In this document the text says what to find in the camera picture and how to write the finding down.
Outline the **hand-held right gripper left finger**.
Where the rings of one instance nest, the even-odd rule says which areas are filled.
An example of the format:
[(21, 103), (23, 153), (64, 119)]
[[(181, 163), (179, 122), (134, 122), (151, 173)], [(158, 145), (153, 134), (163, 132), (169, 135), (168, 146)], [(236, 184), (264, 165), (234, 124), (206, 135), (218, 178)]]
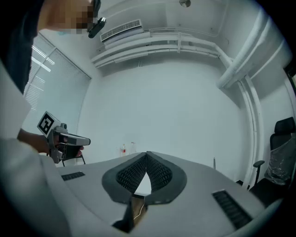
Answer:
[(109, 169), (102, 177), (102, 186), (117, 203), (128, 204), (146, 173), (146, 153)]

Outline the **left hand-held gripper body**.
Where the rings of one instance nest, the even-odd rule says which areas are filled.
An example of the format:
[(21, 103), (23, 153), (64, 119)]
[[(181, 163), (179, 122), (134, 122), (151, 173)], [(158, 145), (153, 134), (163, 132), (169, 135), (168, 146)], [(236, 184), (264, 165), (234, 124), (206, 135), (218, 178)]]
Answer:
[(46, 138), (49, 156), (54, 163), (76, 158), (80, 149), (76, 143), (78, 137), (68, 133), (65, 123), (60, 122), (51, 113), (45, 112), (37, 128)]

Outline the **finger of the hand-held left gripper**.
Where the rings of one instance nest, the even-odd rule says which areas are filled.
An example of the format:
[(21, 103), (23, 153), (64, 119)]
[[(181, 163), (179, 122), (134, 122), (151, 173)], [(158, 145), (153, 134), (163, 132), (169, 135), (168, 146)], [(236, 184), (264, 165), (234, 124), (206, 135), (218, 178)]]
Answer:
[(88, 146), (91, 143), (91, 140), (86, 137), (75, 136), (74, 140), (75, 140), (75, 142), (73, 142), (73, 144), (75, 146)]

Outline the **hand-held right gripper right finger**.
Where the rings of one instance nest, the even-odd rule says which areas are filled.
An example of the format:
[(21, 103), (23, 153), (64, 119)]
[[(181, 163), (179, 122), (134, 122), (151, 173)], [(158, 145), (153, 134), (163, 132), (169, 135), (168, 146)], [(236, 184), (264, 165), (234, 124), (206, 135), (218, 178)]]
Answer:
[(151, 184), (151, 194), (145, 198), (146, 205), (172, 202), (187, 184), (187, 175), (182, 168), (151, 151), (146, 152), (146, 173)]

